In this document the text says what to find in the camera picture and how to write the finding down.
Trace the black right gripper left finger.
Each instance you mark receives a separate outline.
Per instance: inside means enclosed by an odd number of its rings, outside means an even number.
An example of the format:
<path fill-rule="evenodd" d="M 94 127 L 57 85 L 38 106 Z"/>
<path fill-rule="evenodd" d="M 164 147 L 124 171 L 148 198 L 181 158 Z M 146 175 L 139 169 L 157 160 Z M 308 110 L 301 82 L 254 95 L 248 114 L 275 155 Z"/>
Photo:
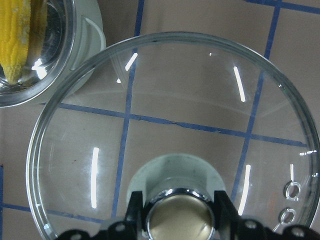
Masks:
<path fill-rule="evenodd" d="M 135 240 L 144 240 L 144 201 L 142 191 L 133 191 L 130 195 L 124 220 L 130 226 Z"/>

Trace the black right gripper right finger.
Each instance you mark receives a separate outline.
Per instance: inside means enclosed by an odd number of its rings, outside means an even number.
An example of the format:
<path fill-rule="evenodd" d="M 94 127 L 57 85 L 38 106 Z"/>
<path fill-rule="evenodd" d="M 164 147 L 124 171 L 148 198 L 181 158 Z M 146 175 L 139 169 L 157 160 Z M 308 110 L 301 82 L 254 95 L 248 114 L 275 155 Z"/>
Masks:
<path fill-rule="evenodd" d="M 235 240 L 240 216 L 230 200 L 228 194 L 223 190 L 214 192 L 213 212 L 215 229 L 221 240 Z"/>

